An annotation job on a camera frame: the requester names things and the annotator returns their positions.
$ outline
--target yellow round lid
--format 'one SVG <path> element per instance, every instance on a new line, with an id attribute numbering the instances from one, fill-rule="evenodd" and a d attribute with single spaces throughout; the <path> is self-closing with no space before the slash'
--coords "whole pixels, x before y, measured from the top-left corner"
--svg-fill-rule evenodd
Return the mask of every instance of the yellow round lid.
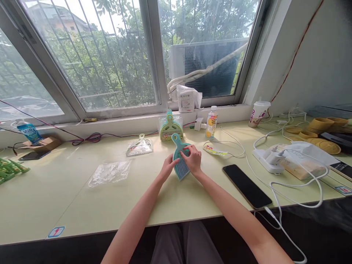
<path id="1" fill-rule="evenodd" d="M 313 137 L 310 139 L 310 141 L 308 141 L 309 143 L 312 143 L 313 145 L 317 145 L 318 143 L 320 142 L 323 142 L 323 141 L 327 141 L 325 139 L 321 139 L 321 138 L 316 138 L 316 137 Z"/>
<path id="2" fill-rule="evenodd" d="M 340 146 L 331 141 L 321 141 L 317 146 L 329 154 L 339 154 L 341 152 Z"/>
<path id="3" fill-rule="evenodd" d="M 285 131 L 292 134 L 299 134 L 302 131 L 302 129 L 298 127 L 290 127 L 290 128 L 286 128 Z"/>
<path id="4" fill-rule="evenodd" d="M 303 141 L 303 139 L 294 136 L 290 136 L 289 139 L 291 139 L 292 141 Z"/>

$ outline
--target dustpan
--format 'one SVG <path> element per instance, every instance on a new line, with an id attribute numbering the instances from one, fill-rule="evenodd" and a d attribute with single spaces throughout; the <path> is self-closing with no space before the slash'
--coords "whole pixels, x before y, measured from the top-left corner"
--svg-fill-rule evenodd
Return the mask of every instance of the dustpan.
<path id="1" fill-rule="evenodd" d="M 132 141 L 127 148 L 126 156 L 138 156 L 153 152 L 153 144 L 149 139 L 144 138 L 144 134 L 139 135 L 139 139 Z"/>
<path id="2" fill-rule="evenodd" d="M 183 129 L 177 121 L 173 120 L 172 111 L 169 109 L 166 115 L 166 121 L 160 128 L 160 140 L 171 140 L 171 136 L 174 133 L 179 134 L 180 138 L 183 138 Z"/>
<path id="3" fill-rule="evenodd" d="M 172 141 L 176 145 L 176 150 L 175 150 L 175 153 L 173 154 L 172 160 L 176 160 L 178 158 L 180 159 L 180 161 L 175 165 L 174 169 L 179 181 L 181 181 L 190 172 L 190 170 L 188 169 L 186 162 L 184 161 L 184 158 L 182 158 L 180 151 L 182 151 L 183 154 L 185 154 L 186 156 L 189 156 L 190 151 L 184 150 L 183 148 L 190 144 L 182 143 L 180 136 L 177 133 L 174 133 L 172 135 Z"/>

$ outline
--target blue sticker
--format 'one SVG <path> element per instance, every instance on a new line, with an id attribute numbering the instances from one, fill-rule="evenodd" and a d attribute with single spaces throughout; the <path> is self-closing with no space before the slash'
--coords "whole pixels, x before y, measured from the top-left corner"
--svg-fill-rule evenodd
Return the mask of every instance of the blue sticker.
<path id="1" fill-rule="evenodd" d="M 48 238 L 60 236 L 64 229 L 65 229 L 65 227 L 55 227 L 55 228 L 53 228 L 52 231 L 49 233 Z"/>
<path id="2" fill-rule="evenodd" d="M 346 186 L 336 186 L 335 189 L 342 194 L 352 194 L 352 190 Z"/>

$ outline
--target blue label bottle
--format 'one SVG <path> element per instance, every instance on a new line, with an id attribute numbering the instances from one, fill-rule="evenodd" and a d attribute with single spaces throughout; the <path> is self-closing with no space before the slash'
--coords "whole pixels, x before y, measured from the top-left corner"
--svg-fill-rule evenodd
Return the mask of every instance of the blue label bottle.
<path id="1" fill-rule="evenodd" d="M 38 145 L 39 141 L 43 140 L 43 137 L 39 134 L 36 127 L 31 123 L 25 121 L 17 122 L 17 129 L 28 138 L 32 143 L 32 146 Z"/>

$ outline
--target person's right hand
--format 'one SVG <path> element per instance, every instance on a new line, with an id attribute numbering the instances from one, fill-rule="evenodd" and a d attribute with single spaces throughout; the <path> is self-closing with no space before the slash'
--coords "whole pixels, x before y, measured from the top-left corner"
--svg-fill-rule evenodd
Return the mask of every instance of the person's right hand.
<path id="1" fill-rule="evenodd" d="M 184 158 L 184 161 L 186 162 L 186 165 L 190 170 L 190 172 L 194 176 L 202 172 L 201 170 L 202 153 L 198 151 L 194 145 L 189 145 L 187 147 L 184 147 L 183 149 L 190 151 L 190 155 L 188 157 L 185 154 L 183 154 L 182 151 L 180 151 L 181 157 Z"/>

